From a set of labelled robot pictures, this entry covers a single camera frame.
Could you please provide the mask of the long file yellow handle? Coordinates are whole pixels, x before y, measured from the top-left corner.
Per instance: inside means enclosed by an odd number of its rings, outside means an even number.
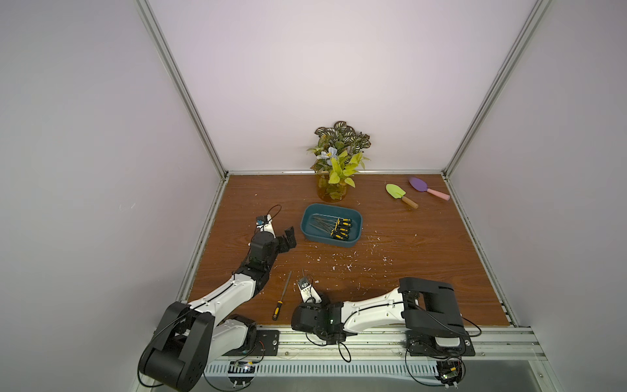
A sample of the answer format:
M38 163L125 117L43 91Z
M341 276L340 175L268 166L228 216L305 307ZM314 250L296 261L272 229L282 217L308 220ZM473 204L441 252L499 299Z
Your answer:
M293 271L291 270L288 275L287 275L287 279L286 282L283 286L283 290L281 293L281 297L279 297L279 300L277 301L276 307L274 309L274 313L272 316L272 321L273 322L277 322L279 320L280 314L281 314L281 309L285 303L286 300L286 295L287 295L287 290L289 289L290 285L292 284L292 275L293 275Z

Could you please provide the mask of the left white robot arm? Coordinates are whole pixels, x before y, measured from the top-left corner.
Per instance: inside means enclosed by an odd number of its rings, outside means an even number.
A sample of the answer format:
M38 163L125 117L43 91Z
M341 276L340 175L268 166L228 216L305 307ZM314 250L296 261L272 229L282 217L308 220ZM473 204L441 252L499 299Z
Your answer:
M138 382L148 388L142 377L149 377L157 386L190 391L210 362L230 351L253 349L256 322L233 311L264 289L278 255L296 246L292 227L277 236L270 224L263 225L224 284L193 302L171 303L140 356Z

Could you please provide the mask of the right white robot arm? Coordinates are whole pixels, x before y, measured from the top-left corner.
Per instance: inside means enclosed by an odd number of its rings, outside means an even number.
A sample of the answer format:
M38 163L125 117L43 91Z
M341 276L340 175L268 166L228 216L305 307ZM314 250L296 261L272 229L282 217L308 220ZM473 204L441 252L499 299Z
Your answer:
M292 329L335 345L372 328L401 325L412 355L449 359L475 356L451 284L401 278L398 287L360 302L330 302L310 283L299 282L302 303L292 314Z

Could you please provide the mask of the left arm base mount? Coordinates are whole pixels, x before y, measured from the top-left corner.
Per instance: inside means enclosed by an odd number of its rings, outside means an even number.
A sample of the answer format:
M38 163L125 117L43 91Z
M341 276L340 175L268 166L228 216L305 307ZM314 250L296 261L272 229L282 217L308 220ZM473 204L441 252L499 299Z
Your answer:
M231 351L225 356L229 357L252 357L252 356L270 356L274 357L279 352L280 331L276 329L259 330L256 322L242 315L230 315L228 320L243 323L247 328L247 334L243 344Z

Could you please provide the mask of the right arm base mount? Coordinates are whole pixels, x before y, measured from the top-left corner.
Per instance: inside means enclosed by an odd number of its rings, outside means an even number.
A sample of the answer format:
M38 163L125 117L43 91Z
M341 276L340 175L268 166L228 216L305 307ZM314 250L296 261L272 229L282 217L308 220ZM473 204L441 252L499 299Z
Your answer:
M410 356L424 356L434 359L476 356L476 351L469 337L431 336L412 330L407 330L405 337L407 341L405 347Z

